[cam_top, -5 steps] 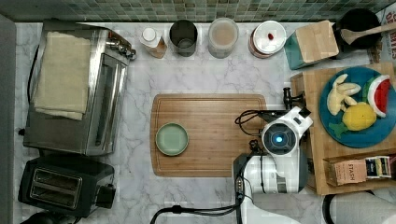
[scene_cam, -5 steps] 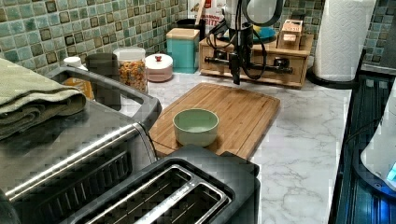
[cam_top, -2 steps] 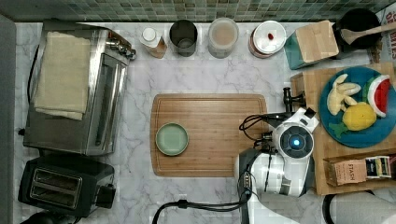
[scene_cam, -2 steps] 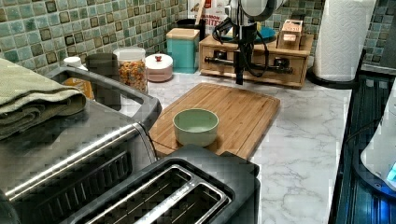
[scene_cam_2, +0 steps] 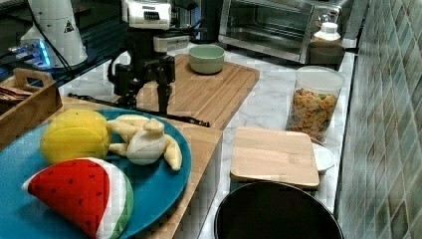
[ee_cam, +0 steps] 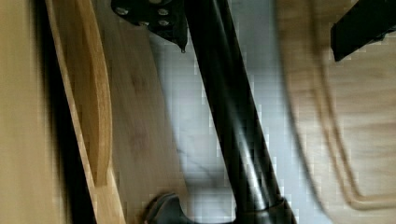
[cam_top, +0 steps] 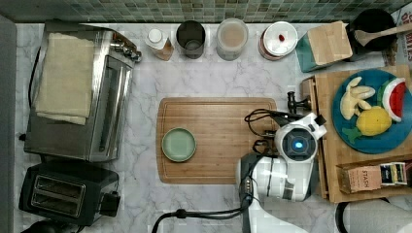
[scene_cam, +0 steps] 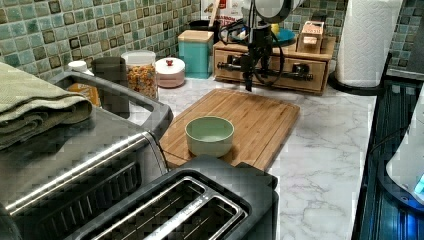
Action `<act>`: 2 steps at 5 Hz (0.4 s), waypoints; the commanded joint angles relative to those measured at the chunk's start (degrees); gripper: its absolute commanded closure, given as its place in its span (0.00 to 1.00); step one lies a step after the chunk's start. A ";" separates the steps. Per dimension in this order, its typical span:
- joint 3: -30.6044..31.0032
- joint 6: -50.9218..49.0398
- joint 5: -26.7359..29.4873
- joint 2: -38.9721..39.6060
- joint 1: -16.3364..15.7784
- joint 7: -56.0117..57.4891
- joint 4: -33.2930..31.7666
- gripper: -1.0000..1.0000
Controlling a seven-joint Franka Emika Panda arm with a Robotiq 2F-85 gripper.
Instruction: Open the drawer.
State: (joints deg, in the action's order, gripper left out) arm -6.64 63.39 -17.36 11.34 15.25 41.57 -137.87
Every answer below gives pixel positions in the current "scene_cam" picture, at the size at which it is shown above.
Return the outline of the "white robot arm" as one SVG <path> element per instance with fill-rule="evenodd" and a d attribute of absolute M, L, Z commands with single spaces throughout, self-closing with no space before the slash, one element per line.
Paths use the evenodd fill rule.
<path fill-rule="evenodd" d="M 256 77 L 265 86 L 272 86 L 283 76 L 284 54 L 281 47 L 279 47 L 279 71 L 269 69 L 273 43 L 278 42 L 276 35 L 271 30 L 271 25 L 283 22 L 292 11 L 306 0 L 249 1 L 247 15 L 248 52 L 241 57 L 241 72 L 247 91 L 252 90 L 253 77 Z"/>

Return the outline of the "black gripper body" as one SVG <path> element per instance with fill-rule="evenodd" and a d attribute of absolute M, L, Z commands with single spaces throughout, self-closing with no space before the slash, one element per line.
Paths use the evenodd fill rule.
<path fill-rule="evenodd" d="M 272 32 L 270 27 L 251 29 L 248 37 L 248 63 L 268 61 L 272 53 Z"/>

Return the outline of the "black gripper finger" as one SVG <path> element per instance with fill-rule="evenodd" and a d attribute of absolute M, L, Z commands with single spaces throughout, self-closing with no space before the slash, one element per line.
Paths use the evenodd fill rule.
<path fill-rule="evenodd" d="M 253 62 L 251 57 L 246 55 L 243 61 L 243 78 L 245 80 L 245 89 L 249 92 L 252 91 L 252 74 L 253 74 Z"/>
<path fill-rule="evenodd" d="M 261 58 L 261 73 L 260 76 L 263 79 L 267 79 L 269 74 L 268 74 L 268 70 L 269 70 L 269 57 L 268 56 L 263 56 Z"/>

